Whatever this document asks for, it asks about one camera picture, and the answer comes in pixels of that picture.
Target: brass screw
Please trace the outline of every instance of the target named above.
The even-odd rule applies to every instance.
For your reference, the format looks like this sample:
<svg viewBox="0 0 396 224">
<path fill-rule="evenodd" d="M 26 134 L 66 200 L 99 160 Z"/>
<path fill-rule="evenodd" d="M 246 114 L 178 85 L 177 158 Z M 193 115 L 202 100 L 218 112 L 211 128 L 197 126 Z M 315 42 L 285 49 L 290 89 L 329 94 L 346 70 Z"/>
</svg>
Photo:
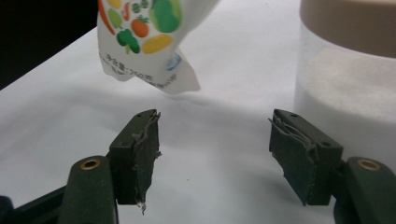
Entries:
<svg viewBox="0 0 396 224">
<path fill-rule="evenodd" d="M 363 167 L 366 170 L 370 171 L 379 171 L 381 170 L 381 165 L 376 163 L 375 161 L 370 161 L 367 159 L 358 160 L 359 166 Z"/>
<path fill-rule="evenodd" d="M 85 160 L 80 166 L 79 168 L 81 168 L 81 170 L 92 170 L 95 169 L 96 167 L 100 166 L 100 161 L 98 159 L 89 159 L 89 160 Z"/>
</svg>

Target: black background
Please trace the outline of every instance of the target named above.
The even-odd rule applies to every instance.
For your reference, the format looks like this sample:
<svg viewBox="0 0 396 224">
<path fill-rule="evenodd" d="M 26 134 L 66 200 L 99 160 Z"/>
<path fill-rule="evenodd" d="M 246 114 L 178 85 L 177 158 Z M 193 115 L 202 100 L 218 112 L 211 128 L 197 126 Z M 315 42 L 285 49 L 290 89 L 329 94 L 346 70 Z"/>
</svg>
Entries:
<svg viewBox="0 0 396 224">
<path fill-rule="evenodd" d="M 0 0 L 0 90 L 96 26 L 96 0 Z"/>
</svg>

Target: white powder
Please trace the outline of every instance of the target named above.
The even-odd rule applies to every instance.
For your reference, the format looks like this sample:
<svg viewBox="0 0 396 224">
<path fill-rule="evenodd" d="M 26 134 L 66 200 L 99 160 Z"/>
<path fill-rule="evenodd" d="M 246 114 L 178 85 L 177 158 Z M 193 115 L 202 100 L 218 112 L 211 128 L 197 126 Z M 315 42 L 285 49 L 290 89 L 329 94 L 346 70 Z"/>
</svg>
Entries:
<svg viewBox="0 0 396 224">
<path fill-rule="evenodd" d="M 396 171 L 396 60 L 324 48 L 300 63 L 296 113 L 345 147 Z"/>
</svg>

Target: container lid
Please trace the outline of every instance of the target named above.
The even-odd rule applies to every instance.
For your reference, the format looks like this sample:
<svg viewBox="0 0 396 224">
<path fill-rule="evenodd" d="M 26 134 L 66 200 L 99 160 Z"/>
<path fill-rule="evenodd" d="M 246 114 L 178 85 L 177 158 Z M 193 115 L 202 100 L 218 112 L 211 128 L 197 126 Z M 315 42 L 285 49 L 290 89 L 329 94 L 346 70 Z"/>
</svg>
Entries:
<svg viewBox="0 0 396 224">
<path fill-rule="evenodd" d="M 329 42 L 396 58 L 396 0 L 302 0 L 300 15 Z"/>
</svg>

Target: printed vegetable illustration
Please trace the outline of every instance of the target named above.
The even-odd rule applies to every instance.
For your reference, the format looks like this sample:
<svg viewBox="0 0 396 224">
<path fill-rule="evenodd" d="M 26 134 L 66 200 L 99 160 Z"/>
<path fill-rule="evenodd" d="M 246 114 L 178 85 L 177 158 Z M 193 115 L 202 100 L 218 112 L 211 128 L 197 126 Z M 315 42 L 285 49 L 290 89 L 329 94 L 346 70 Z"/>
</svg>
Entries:
<svg viewBox="0 0 396 224">
<path fill-rule="evenodd" d="M 149 7 L 149 1 L 148 0 L 142 0 L 142 3 L 140 5 L 142 5 L 142 8 L 148 8 Z"/>
<path fill-rule="evenodd" d="M 143 18 L 140 15 L 138 18 L 132 21 L 131 27 L 134 33 L 139 37 L 145 37 L 149 34 L 149 27 L 147 23 L 149 22 L 148 18 Z"/>
<path fill-rule="evenodd" d="M 121 0 L 107 0 L 107 2 L 114 8 L 121 7 Z"/>
<path fill-rule="evenodd" d="M 140 47 L 137 43 L 137 40 L 132 35 L 131 30 L 126 29 L 124 31 L 120 31 L 117 34 L 117 41 L 121 46 L 124 46 L 126 49 L 126 53 L 129 53 L 129 50 L 132 50 L 133 53 L 139 53 Z"/>
<path fill-rule="evenodd" d="M 107 30 L 111 34 L 115 35 L 116 33 L 114 32 L 113 28 L 110 25 L 110 22 L 107 19 L 107 16 L 106 16 L 106 13 L 105 13 L 105 8 L 103 7 L 103 4 L 102 4 L 102 0 L 98 0 L 98 8 L 99 8 L 100 17 L 102 18 L 103 23 L 107 27 Z"/>
<path fill-rule="evenodd" d="M 179 0 L 152 0 L 149 17 L 159 32 L 174 32 L 182 19 Z"/>
<path fill-rule="evenodd" d="M 143 52 L 150 54 L 160 51 L 166 48 L 168 45 L 172 43 L 172 36 L 166 34 L 155 35 L 154 37 L 149 38 L 143 43 L 142 50 Z"/>
<path fill-rule="evenodd" d="M 139 12 L 140 12 L 140 5 L 137 4 L 137 3 L 134 3 L 134 4 L 132 5 L 132 11 L 133 11 L 134 13 L 139 13 Z"/>
<path fill-rule="evenodd" d="M 130 17 L 130 14 L 131 14 L 131 13 L 129 12 L 129 5 L 131 5 L 131 3 L 126 3 L 125 6 L 124 6 L 123 11 L 121 12 L 122 17 L 123 17 L 126 21 L 129 20 L 129 17 Z"/>
<path fill-rule="evenodd" d="M 111 24 L 113 24 L 114 28 L 119 28 L 122 25 L 122 17 L 120 14 L 114 10 L 113 8 L 109 9 L 108 12 L 108 17 L 110 18 Z"/>
</svg>

